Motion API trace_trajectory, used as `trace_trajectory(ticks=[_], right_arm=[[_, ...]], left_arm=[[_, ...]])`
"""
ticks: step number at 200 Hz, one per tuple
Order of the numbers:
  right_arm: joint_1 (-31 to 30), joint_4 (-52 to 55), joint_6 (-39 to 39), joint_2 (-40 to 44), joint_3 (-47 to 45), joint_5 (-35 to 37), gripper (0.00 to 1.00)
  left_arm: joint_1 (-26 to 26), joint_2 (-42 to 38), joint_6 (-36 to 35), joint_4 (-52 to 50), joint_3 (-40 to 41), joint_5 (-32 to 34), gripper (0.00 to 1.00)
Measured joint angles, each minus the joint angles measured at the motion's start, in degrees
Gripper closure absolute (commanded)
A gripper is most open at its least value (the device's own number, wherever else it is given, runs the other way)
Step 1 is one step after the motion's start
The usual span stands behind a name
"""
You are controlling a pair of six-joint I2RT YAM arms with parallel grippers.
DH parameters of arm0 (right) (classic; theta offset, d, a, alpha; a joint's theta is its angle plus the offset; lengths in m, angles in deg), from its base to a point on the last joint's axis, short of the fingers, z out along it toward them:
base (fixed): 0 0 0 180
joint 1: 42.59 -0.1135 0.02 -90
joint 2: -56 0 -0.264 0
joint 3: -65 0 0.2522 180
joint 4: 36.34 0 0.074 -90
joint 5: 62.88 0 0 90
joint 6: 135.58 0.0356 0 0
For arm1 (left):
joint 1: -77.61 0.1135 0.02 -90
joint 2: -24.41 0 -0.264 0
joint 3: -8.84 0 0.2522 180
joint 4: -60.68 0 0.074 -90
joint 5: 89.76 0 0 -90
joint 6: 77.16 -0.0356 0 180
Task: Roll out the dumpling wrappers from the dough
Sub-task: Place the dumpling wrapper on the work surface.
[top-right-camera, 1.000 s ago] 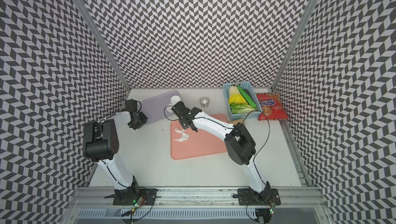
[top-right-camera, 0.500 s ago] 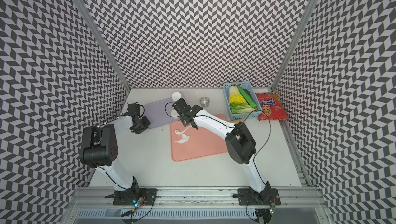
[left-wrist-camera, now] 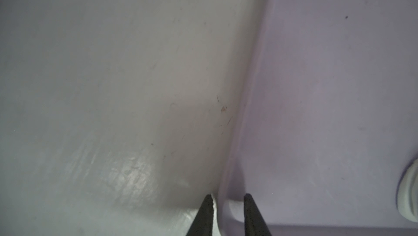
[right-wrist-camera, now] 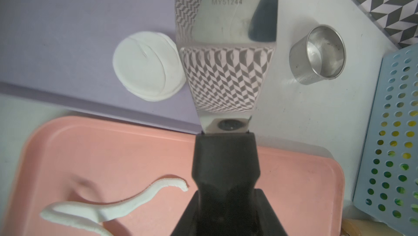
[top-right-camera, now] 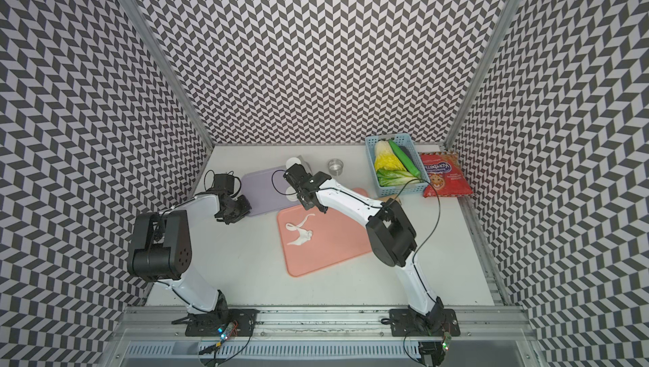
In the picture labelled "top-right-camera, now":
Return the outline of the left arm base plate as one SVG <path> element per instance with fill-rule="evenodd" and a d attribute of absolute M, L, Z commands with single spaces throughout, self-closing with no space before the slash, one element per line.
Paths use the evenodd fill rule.
<path fill-rule="evenodd" d="M 182 319 L 186 323 L 186 337 L 216 338 L 226 332 L 226 328 L 233 323 L 236 327 L 233 332 L 239 338 L 249 338 L 253 335 L 257 316 L 257 309 L 230 309 L 223 316 L 215 312 L 204 314 L 188 314 Z"/>

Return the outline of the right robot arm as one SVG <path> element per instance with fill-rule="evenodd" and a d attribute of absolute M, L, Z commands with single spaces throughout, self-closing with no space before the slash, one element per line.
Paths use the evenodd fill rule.
<path fill-rule="evenodd" d="M 283 172 L 298 201 L 309 210 L 339 211 L 365 228 L 375 256 L 395 270 L 407 296 L 415 329 L 423 334 L 448 331 L 450 320 L 444 303 L 418 269 L 417 233 L 401 203 L 377 201 L 344 187 L 329 174 L 307 172 L 301 162 Z"/>

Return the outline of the cut round dough wrapper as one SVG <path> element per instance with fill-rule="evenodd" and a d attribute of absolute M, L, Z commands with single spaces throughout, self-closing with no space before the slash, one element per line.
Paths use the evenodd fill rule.
<path fill-rule="evenodd" d="M 286 161 L 286 169 L 290 169 L 294 165 L 302 165 L 302 159 L 300 157 L 290 157 Z"/>

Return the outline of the black handled scraper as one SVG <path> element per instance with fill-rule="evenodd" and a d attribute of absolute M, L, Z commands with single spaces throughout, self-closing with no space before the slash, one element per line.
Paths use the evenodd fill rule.
<path fill-rule="evenodd" d="M 303 156 L 298 156 L 297 158 L 308 173 L 312 174 L 314 172 L 309 162 Z"/>

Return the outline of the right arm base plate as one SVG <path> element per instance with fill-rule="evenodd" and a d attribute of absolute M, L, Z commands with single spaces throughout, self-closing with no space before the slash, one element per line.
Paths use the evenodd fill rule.
<path fill-rule="evenodd" d="M 461 336 L 459 321 L 453 309 L 444 308 L 435 318 L 422 316 L 410 308 L 389 309 L 387 325 L 391 336 L 421 336 L 442 338 L 449 333 L 453 338 Z"/>

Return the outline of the pink tray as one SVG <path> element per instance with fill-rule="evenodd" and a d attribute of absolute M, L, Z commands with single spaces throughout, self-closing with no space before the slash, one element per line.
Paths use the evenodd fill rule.
<path fill-rule="evenodd" d="M 285 224 L 299 224 L 308 214 L 314 216 L 304 228 L 313 231 L 312 239 L 301 246 L 287 245 L 298 233 L 287 231 Z M 334 209 L 322 213 L 316 208 L 305 210 L 294 206 L 279 211 L 277 225 L 291 277 L 302 277 L 372 251 L 365 227 Z"/>

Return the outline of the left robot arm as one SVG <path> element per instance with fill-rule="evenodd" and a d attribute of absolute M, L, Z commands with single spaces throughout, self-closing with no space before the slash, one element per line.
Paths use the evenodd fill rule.
<path fill-rule="evenodd" d="M 251 205 L 241 188 L 241 179 L 232 172 L 214 173 L 211 185 L 187 201 L 140 213 L 128 247 L 128 273 L 173 292 L 191 316 L 228 318 L 225 295 L 192 265 L 191 231 L 202 221 L 229 225 L 245 218 Z"/>

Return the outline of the white dough scrap strip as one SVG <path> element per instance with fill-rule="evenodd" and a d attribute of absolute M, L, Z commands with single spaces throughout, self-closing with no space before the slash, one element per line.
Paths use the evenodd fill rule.
<path fill-rule="evenodd" d="M 293 224 L 293 223 L 285 224 L 285 229 L 287 231 L 298 233 L 298 237 L 295 240 L 287 243 L 287 245 L 301 246 L 312 239 L 313 231 L 304 228 L 304 224 L 307 223 L 307 221 L 311 216 L 314 216 L 314 214 L 306 215 L 305 218 L 299 224 Z"/>

